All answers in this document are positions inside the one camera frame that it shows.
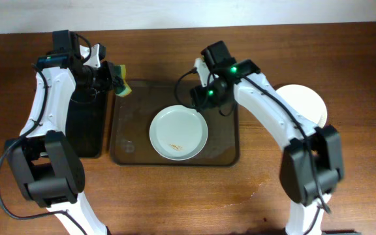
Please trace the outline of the yellow green sponge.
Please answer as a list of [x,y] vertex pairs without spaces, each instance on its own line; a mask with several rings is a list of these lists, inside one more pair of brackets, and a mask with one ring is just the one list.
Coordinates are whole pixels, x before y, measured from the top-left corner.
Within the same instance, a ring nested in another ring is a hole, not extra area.
[[125,65],[116,65],[114,69],[117,75],[117,85],[115,86],[114,93],[118,97],[126,97],[132,92],[132,89],[126,82],[126,67]]

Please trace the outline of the grey-white plate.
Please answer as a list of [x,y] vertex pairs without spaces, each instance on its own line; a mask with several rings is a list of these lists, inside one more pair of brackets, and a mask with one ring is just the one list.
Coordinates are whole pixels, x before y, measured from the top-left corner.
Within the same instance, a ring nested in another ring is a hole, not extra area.
[[203,115],[182,105],[159,111],[149,126],[149,140],[165,159],[184,161],[198,155],[208,141],[208,125]]

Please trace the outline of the pink-white plate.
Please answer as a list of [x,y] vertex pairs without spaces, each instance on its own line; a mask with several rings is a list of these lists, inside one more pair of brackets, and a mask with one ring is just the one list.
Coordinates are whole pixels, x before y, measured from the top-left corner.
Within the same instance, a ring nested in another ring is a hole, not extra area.
[[308,120],[324,127],[328,119],[328,111],[321,96],[309,87],[290,84],[281,86],[276,93],[285,99],[299,114]]

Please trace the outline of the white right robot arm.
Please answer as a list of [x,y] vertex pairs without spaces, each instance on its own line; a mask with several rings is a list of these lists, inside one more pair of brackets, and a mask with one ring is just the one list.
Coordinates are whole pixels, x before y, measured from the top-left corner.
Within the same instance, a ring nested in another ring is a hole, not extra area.
[[327,203],[344,178],[339,132],[319,127],[287,103],[251,61],[225,61],[216,68],[195,59],[200,85],[193,90],[197,110],[235,101],[271,134],[282,151],[281,186],[290,198],[285,234],[322,234]]

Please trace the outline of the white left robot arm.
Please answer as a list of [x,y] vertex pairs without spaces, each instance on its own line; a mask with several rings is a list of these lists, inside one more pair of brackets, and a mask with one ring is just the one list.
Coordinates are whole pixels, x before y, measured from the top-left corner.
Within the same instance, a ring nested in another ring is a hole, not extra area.
[[30,115],[17,139],[8,140],[2,161],[7,161],[22,196],[54,215],[69,234],[109,234],[86,195],[83,164],[67,139],[70,103],[84,110],[101,93],[131,92],[125,66],[105,61],[106,49],[65,46],[38,59],[37,90]]

